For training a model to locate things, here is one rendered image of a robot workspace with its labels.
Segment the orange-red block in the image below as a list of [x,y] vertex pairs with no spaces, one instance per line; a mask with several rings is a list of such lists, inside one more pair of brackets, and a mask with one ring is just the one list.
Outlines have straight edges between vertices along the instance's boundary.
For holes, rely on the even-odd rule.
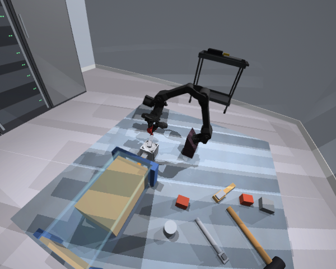
[[239,197],[239,201],[241,205],[251,206],[254,203],[254,199],[252,195],[241,194]]
[[184,197],[182,195],[179,195],[177,198],[177,202],[176,202],[176,207],[181,207],[183,209],[187,209],[188,204],[189,204],[189,200],[190,198]]

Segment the grey cylinder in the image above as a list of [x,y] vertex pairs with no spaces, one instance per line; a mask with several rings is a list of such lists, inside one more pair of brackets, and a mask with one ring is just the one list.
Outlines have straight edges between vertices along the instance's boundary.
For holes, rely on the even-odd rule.
[[172,220],[165,222],[163,232],[166,237],[172,237],[176,232],[177,226],[176,223]]

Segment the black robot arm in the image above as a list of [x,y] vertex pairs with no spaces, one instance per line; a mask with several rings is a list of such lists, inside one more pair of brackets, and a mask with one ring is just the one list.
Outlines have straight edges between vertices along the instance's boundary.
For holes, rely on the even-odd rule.
[[[198,91],[198,92],[197,92]],[[162,112],[164,106],[168,106],[166,100],[170,98],[174,98],[176,96],[189,93],[193,98],[198,100],[198,103],[202,110],[202,129],[201,133],[193,134],[192,140],[195,145],[198,142],[202,142],[202,144],[206,144],[208,140],[212,137],[212,126],[210,125],[210,118],[209,118],[209,100],[210,100],[210,90],[206,87],[195,85],[192,83],[188,83],[186,85],[182,85],[176,87],[171,90],[161,90],[158,94],[152,98],[148,95],[145,96],[142,104],[148,107],[154,106],[154,110]],[[150,112],[150,114],[145,115],[146,122],[152,123],[157,121],[157,115]]]

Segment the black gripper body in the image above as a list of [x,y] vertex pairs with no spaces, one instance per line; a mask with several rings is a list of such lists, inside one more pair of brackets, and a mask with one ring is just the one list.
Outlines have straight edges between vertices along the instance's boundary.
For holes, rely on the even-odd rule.
[[[155,122],[155,125],[157,125],[158,127],[162,128],[162,129],[165,129],[167,128],[167,123],[165,122],[159,122],[160,121],[160,116],[162,115],[162,112],[159,112],[159,111],[156,111],[156,110],[152,110],[153,114],[157,115],[157,121]],[[141,117],[142,118],[145,118],[145,115],[147,115],[148,113],[142,113]]]

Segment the wooden-handled mallet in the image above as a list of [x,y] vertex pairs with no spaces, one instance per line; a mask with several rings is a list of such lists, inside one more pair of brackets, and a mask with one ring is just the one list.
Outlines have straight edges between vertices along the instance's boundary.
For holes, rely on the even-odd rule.
[[281,258],[275,256],[273,259],[271,259],[267,255],[267,253],[265,252],[265,250],[261,247],[260,243],[258,243],[258,241],[256,241],[255,237],[252,235],[252,233],[249,231],[249,229],[245,226],[245,224],[241,221],[241,219],[236,214],[236,212],[234,211],[234,209],[232,209],[231,206],[227,208],[227,211],[230,213],[230,215],[236,221],[236,223],[238,224],[238,226],[240,227],[240,229],[244,232],[244,234],[250,240],[250,242],[252,243],[252,245],[255,247],[255,249],[259,252],[259,254],[261,255],[261,257],[266,262],[267,265],[263,269],[284,269],[286,267],[284,261]]

